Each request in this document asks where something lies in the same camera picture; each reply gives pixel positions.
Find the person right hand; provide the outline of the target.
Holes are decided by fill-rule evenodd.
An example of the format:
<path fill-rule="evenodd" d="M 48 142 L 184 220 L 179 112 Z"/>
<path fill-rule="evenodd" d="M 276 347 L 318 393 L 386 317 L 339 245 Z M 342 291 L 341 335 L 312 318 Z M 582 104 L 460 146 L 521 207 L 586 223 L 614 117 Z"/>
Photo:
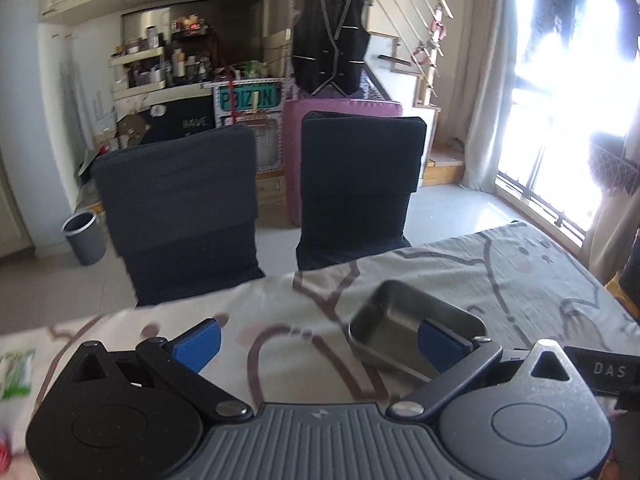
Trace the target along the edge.
<path fill-rule="evenodd" d="M 620 464 L 614 452 L 608 456 L 598 480 L 620 480 Z"/>

